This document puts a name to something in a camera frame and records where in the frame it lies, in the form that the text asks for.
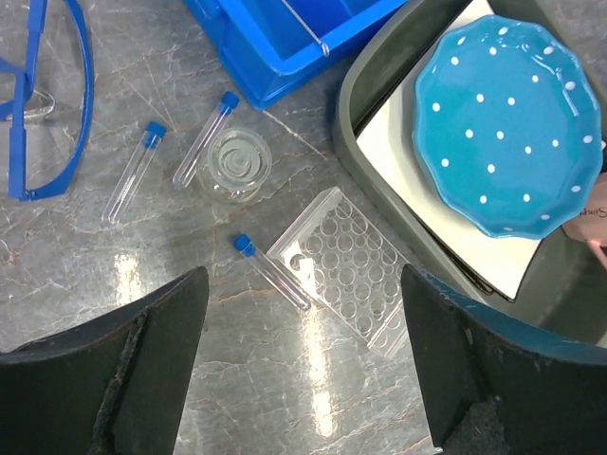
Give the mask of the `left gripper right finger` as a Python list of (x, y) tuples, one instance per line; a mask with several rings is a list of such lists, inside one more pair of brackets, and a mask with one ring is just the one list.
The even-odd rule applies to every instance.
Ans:
[(605, 349), (510, 317), (412, 265), (401, 289), (435, 446), (605, 453)]

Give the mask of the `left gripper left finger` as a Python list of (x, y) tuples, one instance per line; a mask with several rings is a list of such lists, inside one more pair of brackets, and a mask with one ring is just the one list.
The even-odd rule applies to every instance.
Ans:
[(3, 353), (2, 453), (173, 453), (208, 298), (199, 266)]

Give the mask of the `glass jar with lid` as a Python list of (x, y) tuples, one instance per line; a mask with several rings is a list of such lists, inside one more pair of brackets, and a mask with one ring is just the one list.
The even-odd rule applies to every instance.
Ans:
[(238, 127), (222, 131), (210, 144), (197, 178), (204, 192), (222, 204), (252, 199), (267, 180), (272, 156), (257, 133)]

